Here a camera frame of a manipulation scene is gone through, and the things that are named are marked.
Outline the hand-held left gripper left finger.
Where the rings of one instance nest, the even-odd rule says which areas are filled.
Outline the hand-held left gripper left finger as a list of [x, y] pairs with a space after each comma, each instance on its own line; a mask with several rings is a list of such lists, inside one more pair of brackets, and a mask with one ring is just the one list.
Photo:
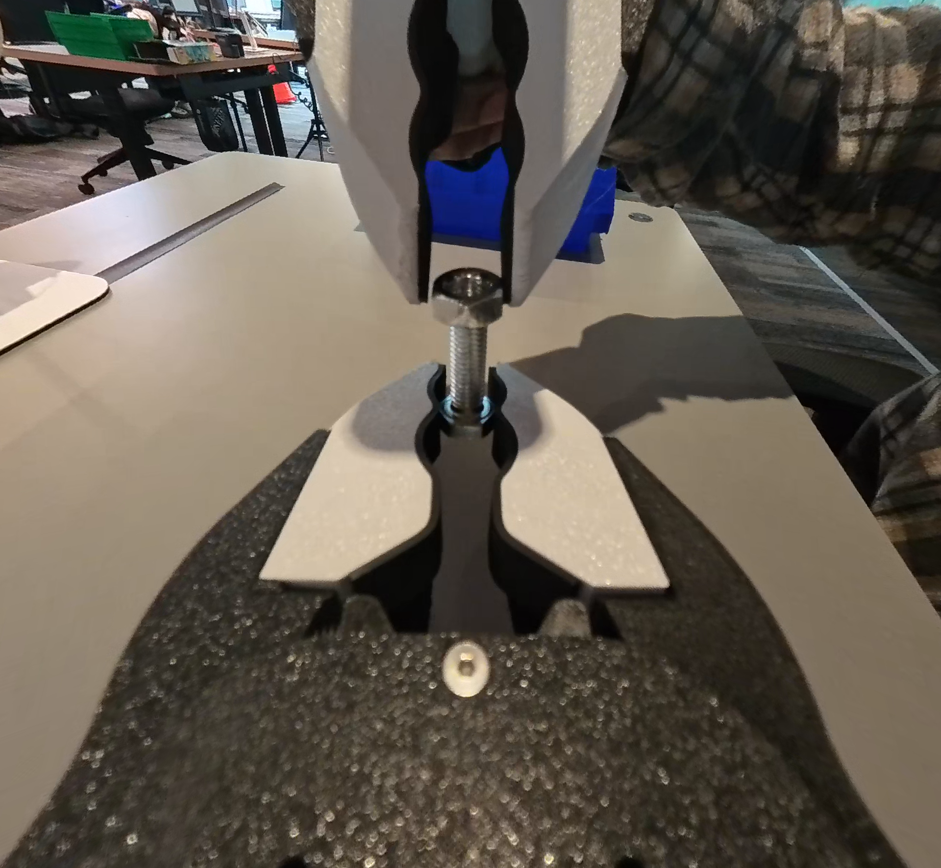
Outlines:
[[419, 365], [333, 424], [260, 580], [336, 589], [432, 528], [438, 501], [420, 437], [434, 415], [429, 388], [442, 369]]

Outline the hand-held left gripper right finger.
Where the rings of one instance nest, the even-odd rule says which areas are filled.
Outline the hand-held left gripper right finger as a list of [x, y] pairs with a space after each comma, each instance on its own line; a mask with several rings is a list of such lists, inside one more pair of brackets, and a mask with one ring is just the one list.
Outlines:
[[665, 569], [601, 432], [512, 366], [495, 370], [517, 441], [500, 479], [510, 540], [591, 592], [666, 592]]

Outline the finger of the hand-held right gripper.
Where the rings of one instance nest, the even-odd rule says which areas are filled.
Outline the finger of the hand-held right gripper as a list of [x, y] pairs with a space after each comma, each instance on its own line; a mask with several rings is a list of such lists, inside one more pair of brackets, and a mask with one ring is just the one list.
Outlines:
[[512, 218], [501, 273], [522, 306], [570, 234], [626, 84], [622, 0], [511, 0], [525, 42], [500, 45], [510, 90], [502, 148]]
[[308, 69], [341, 175], [406, 302], [426, 300], [413, 122], [421, 101], [409, 28], [419, 0], [313, 0]]

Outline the silver hex nut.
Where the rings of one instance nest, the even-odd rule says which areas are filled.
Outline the silver hex nut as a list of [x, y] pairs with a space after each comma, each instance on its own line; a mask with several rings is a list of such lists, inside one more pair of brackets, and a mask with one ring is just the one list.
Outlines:
[[439, 405], [441, 430], [454, 438], [483, 438], [492, 430], [494, 408], [485, 397], [481, 406], [473, 411], [460, 409], [451, 395], [446, 395]]

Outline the silver hex bolt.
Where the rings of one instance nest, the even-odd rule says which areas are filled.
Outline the silver hex bolt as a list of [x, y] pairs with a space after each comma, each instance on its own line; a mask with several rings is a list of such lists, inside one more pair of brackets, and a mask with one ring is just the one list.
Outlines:
[[500, 277], [475, 267], [450, 270], [435, 280], [429, 302], [433, 318], [448, 330], [448, 414], [454, 421], [483, 422], [490, 404], [488, 331], [504, 309]]

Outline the person's right hand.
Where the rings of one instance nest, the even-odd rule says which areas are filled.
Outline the person's right hand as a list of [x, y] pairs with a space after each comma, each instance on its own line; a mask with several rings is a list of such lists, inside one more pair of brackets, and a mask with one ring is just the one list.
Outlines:
[[432, 153], [435, 161], [469, 164], [500, 144], [508, 97], [503, 72], [457, 80], [451, 130]]

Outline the black tripod stand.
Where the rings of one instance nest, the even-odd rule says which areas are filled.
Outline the black tripod stand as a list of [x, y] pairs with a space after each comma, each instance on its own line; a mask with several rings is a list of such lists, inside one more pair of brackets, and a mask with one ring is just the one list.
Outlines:
[[299, 101], [310, 112], [311, 120], [308, 135], [304, 143], [301, 145], [300, 150], [297, 152], [296, 158], [299, 159], [302, 157], [305, 151], [312, 144], [316, 144], [319, 161], [324, 162], [325, 157], [328, 155], [334, 155], [335, 151], [332, 145], [332, 141], [326, 130], [323, 116], [320, 111], [320, 106], [309, 75], [298, 77], [297, 87], [299, 87], [300, 90], [294, 88], [294, 92]]

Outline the black mesh bin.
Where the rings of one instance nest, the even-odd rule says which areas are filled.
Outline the black mesh bin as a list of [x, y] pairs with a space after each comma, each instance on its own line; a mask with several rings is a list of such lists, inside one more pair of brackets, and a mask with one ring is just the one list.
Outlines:
[[190, 108], [196, 122], [199, 139], [213, 153], [246, 151], [244, 131], [232, 114], [229, 102], [223, 98], [195, 98]]

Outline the blue plastic bin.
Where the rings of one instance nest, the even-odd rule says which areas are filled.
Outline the blue plastic bin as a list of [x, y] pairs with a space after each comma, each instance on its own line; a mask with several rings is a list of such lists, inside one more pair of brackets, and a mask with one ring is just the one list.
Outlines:
[[[499, 147], [476, 169], [440, 161], [427, 164], [426, 182], [433, 232], [441, 242], [500, 250], [500, 218], [509, 181]], [[601, 237], [615, 214], [617, 169], [594, 170], [571, 230], [558, 251], [559, 261], [603, 263]]]

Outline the wooden desk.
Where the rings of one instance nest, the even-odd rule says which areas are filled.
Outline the wooden desk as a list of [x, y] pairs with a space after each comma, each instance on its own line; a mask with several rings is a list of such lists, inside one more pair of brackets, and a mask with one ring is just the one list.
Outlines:
[[125, 115], [114, 101], [117, 87], [138, 78], [168, 85], [187, 101], [243, 93], [258, 151], [263, 155], [288, 155], [274, 86], [289, 82], [293, 66], [303, 59], [295, 41], [261, 38], [242, 56], [184, 65], [72, 55], [56, 43], [4, 44], [2, 56], [36, 64], [43, 72], [48, 67], [67, 68], [89, 75], [94, 80], [93, 88], [107, 98], [109, 118], [118, 124], [124, 122]]

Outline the green plastic crate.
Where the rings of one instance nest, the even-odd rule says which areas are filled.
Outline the green plastic crate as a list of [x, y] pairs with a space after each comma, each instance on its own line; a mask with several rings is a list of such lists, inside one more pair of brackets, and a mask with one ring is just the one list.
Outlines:
[[136, 45], [155, 35], [145, 19], [124, 15], [79, 15], [47, 10], [45, 16], [55, 41], [72, 55], [116, 61], [139, 58]]

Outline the black office chair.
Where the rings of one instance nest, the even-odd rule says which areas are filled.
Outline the black office chair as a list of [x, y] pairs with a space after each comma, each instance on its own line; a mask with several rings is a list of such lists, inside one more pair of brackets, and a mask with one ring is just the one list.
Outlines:
[[153, 148], [148, 124], [169, 114], [173, 102], [150, 88], [130, 86], [106, 88], [88, 98], [70, 98], [70, 104], [80, 122], [93, 123], [120, 142], [120, 148], [101, 156], [92, 169], [83, 174], [78, 190], [93, 195], [93, 180], [103, 178], [113, 169], [130, 165], [136, 180], [147, 180], [157, 175], [155, 165], [164, 170], [185, 167], [190, 161]]

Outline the person's plaid shirt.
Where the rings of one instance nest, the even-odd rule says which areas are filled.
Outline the person's plaid shirt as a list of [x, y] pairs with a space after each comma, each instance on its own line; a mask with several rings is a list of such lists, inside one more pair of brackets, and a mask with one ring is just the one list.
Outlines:
[[940, 612], [940, 375], [879, 404], [841, 464], [936, 613]]

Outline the white rounded board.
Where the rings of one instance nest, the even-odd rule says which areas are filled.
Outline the white rounded board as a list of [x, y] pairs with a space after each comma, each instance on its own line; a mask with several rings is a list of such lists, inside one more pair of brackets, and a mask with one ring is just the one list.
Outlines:
[[100, 302], [110, 292], [97, 275], [1, 262], [1, 354]]

